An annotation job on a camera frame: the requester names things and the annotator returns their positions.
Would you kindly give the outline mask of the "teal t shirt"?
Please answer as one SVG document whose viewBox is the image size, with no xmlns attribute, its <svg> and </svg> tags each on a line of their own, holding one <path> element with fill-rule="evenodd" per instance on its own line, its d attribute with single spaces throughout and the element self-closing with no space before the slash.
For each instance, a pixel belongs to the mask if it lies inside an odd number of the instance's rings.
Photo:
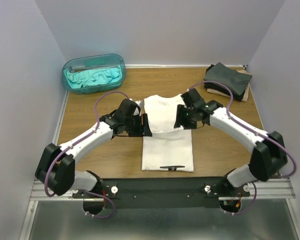
<svg viewBox="0 0 300 240">
<path fill-rule="evenodd" d="M 123 77 L 123 70 L 117 67 L 95 68 L 79 72 L 63 70 L 66 82 L 71 89 L 103 86 L 119 82 Z"/>
</svg>

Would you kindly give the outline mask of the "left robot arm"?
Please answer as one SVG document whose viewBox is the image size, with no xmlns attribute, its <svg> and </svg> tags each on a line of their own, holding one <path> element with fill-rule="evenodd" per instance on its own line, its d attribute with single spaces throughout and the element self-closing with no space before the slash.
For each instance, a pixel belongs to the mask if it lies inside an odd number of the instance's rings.
<svg viewBox="0 0 300 240">
<path fill-rule="evenodd" d="M 101 178 L 92 171 L 77 171 L 77 163 L 95 148 L 123 133 L 128 137 L 152 136 L 148 116 L 142 113 L 143 107 L 142 100 L 125 98 L 118 109 L 99 117 L 96 124 L 76 138 L 61 145 L 50 143 L 43 150 L 35 178 L 57 196 L 79 190 L 91 198 L 97 197 Z"/>
</svg>

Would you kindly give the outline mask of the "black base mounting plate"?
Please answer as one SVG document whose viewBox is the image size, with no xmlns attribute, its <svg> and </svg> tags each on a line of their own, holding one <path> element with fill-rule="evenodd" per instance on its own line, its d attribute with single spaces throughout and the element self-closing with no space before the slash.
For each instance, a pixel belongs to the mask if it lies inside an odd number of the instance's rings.
<svg viewBox="0 0 300 240">
<path fill-rule="evenodd" d="M 223 208 L 237 213 L 243 197 L 250 196 L 244 183 L 232 187 L 222 177 L 104 178 L 90 193 L 72 194 L 83 200 L 83 209 L 92 214 L 102 210 Z"/>
</svg>

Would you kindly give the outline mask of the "aluminium frame rail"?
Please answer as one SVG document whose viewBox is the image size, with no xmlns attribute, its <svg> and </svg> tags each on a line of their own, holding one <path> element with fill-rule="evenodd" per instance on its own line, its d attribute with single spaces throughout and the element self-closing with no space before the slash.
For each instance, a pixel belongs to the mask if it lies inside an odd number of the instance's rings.
<svg viewBox="0 0 300 240">
<path fill-rule="evenodd" d="M 218 177 L 81 178 L 30 193 L 22 240 L 297 240 L 288 179 L 244 181 L 222 194 Z"/>
</svg>

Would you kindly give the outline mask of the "teal plastic bin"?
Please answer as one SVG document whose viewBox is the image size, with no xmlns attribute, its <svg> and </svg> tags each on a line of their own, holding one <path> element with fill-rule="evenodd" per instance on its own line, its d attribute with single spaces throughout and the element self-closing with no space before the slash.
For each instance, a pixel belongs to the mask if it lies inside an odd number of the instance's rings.
<svg viewBox="0 0 300 240">
<path fill-rule="evenodd" d="M 106 92 L 120 87 L 126 78 L 124 59 L 114 53 L 69 60 L 62 68 L 62 86 L 77 95 Z"/>
</svg>

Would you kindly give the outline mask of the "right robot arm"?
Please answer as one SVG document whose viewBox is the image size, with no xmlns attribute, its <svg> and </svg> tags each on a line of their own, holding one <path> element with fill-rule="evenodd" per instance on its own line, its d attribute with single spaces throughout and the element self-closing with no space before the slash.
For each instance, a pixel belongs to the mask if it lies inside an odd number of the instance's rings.
<svg viewBox="0 0 300 240">
<path fill-rule="evenodd" d="M 182 94 L 181 99 L 183 104 L 177 106 L 175 128 L 194 130 L 197 123 L 202 122 L 230 135 L 251 154 L 248 164 L 228 172 L 208 191 L 219 196 L 231 196 L 245 184 L 266 182 L 287 164 L 287 153 L 280 133 L 268 133 L 253 127 L 215 100 L 205 102 L 194 88 Z"/>
</svg>

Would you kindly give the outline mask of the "white printed t shirt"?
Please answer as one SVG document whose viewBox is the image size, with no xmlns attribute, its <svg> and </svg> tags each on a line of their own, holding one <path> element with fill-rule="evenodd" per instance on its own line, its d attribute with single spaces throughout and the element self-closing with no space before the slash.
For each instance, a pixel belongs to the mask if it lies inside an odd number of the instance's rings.
<svg viewBox="0 0 300 240">
<path fill-rule="evenodd" d="M 166 98 L 152 95 L 144 99 L 144 111 L 152 136 L 143 137 L 143 171 L 194 171 L 192 131 L 174 128 L 181 95 Z"/>
</svg>

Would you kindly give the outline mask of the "folded grey-green t shirt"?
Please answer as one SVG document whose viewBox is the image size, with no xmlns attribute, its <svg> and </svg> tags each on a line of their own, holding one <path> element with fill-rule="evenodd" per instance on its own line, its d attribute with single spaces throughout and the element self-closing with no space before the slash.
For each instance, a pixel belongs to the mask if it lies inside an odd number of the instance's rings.
<svg viewBox="0 0 300 240">
<path fill-rule="evenodd" d="M 248 74 L 242 74 L 235 69 L 230 69 L 222 63 L 212 64 L 205 73 L 204 81 L 214 81 L 218 83 L 224 83 L 226 85 L 249 84 L 253 76 Z"/>
</svg>

